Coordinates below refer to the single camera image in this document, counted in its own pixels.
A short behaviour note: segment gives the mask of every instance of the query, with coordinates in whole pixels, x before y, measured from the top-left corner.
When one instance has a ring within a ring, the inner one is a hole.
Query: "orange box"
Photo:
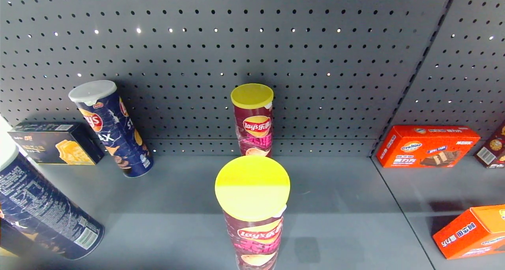
[[[377,159],[383,167],[453,167],[479,139],[466,126],[393,126]]]
[[[433,239],[447,259],[505,253],[505,205],[470,208]]]

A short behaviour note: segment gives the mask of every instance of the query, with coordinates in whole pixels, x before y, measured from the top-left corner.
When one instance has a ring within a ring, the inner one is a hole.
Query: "dark blue chip can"
[[[68,94],[128,178],[146,174],[153,155],[133,126],[113,81],[91,81]]]
[[[29,240],[67,259],[80,259],[99,245],[104,227],[52,185],[2,140],[0,218]]]

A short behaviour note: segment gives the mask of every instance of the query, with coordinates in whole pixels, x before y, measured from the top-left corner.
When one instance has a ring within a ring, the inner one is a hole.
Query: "red lay's can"
[[[242,155],[271,157],[273,99],[273,90],[259,83],[243,84],[231,92],[235,131]]]
[[[136,178],[153,167],[153,155],[133,126],[116,89],[112,81],[92,81],[74,88],[68,96],[124,175]]]
[[[289,175],[276,161],[244,156],[218,173],[215,193],[239,270],[273,270],[281,245]]]

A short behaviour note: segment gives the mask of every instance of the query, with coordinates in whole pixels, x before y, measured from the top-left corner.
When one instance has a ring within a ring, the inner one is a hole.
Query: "maroon box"
[[[475,158],[487,168],[505,167],[505,121],[475,153]]]

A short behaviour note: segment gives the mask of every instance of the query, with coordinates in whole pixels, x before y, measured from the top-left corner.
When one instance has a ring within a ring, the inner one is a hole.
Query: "potato chip can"
[[[235,132],[243,156],[271,157],[273,99],[273,90],[259,83],[243,84],[231,92]]]
[[[84,83],[71,90],[68,97],[126,177],[137,178],[153,167],[153,155],[135,129],[113,81]]]
[[[226,164],[215,192],[239,270],[273,270],[279,255],[290,182],[271,158],[242,156]]]
[[[52,185],[11,141],[0,153],[0,218],[67,259],[90,254],[105,228]]]

